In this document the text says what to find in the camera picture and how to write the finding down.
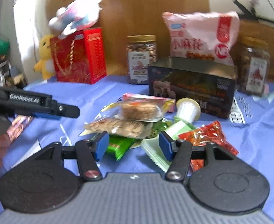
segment round black disc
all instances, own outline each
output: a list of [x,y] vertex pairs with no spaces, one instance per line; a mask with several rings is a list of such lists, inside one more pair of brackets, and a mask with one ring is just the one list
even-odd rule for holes
[[192,174],[187,188],[204,206],[227,214],[262,208],[270,192],[267,179],[240,160],[207,165]]
[[48,161],[30,161],[0,178],[0,201],[6,209],[41,213],[66,204],[79,187],[71,171]]

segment gold rope handle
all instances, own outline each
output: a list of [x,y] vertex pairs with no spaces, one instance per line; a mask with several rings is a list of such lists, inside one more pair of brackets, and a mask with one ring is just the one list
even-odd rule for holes
[[72,44],[71,44],[71,53],[70,53],[70,59],[69,59],[69,70],[66,72],[62,69],[62,67],[59,64],[58,58],[57,58],[57,53],[56,53],[56,44],[54,45],[54,56],[55,56],[55,62],[56,65],[58,67],[58,69],[61,71],[62,75],[66,76],[67,74],[69,74],[69,72],[72,70],[72,66],[73,66],[73,52],[74,52],[74,45],[75,45],[75,40],[73,39]]

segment yellow plush toy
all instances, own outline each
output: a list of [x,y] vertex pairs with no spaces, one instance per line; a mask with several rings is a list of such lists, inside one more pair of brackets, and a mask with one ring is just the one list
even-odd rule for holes
[[55,75],[55,68],[50,48],[50,39],[53,37],[55,36],[46,35],[39,42],[40,61],[35,64],[34,71],[41,72],[43,80],[49,79]]

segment plush toy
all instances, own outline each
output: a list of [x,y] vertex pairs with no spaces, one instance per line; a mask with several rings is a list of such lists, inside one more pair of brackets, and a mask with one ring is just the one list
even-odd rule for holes
[[53,37],[55,36],[46,35],[39,42],[40,61],[35,64],[34,71],[41,72],[43,80],[47,80],[55,75],[55,68],[50,48],[50,39]]
[[75,0],[66,8],[59,8],[56,17],[49,22],[50,28],[56,31],[63,31],[59,36],[64,39],[77,30],[90,28],[99,19],[99,12],[102,8],[99,3],[102,0]]

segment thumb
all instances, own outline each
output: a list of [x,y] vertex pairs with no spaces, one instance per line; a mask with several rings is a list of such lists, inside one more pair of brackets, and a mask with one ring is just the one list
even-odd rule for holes
[[3,134],[0,136],[0,149],[7,149],[11,144],[8,134]]

